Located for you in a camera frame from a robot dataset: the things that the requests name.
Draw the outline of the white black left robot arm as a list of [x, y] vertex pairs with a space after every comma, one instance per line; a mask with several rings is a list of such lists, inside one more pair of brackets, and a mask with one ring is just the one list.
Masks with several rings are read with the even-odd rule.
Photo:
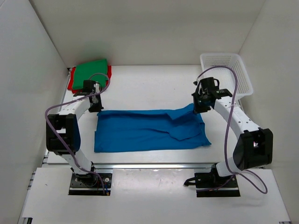
[[47, 150], [63, 158], [73, 174], [86, 185], [97, 182], [98, 174], [91, 162], [80, 149], [81, 137], [78, 121], [85, 112], [100, 112], [103, 109], [101, 84], [85, 80], [83, 89], [67, 103], [55, 105], [45, 112]]

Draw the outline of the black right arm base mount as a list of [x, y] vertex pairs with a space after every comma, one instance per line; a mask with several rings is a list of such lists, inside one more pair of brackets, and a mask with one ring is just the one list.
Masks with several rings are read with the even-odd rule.
[[220, 177], [214, 171], [194, 173], [183, 185], [195, 186], [197, 198], [241, 196], [235, 175]]

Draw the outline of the blue t shirt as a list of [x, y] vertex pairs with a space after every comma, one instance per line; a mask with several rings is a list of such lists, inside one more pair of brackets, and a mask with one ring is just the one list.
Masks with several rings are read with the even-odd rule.
[[205, 123], [193, 104], [166, 110], [108, 110], [97, 114], [94, 152], [120, 153], [207, 147]]

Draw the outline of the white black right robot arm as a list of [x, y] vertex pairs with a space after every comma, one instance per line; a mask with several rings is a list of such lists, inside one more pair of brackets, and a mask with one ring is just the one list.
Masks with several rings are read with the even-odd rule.
[[210, 183], [220, 187], [226, 176], [246, 169], [272, 163], [273, 133], [254, 123], [235, 103], [228, 89], [220, 89], [219, 80], [208, 77], [199, 81], [193, 96], [194, 113], [204, 113], [211, 109], [218, 112], [227, 122], [226, 131], [232, 130], [237, 143], [231, 157], [215, 165], [216, 171], [209, 176]]

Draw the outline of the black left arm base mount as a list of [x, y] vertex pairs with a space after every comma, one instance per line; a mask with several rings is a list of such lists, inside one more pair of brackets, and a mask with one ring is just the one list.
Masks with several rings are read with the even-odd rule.
[[110, 196], [113, 171], [111, 169], [104, 170], [98, 173], [103, 182], [98, 176], [92, 174], [76, 174], [72, 172], [69, 192], [71, 196]]

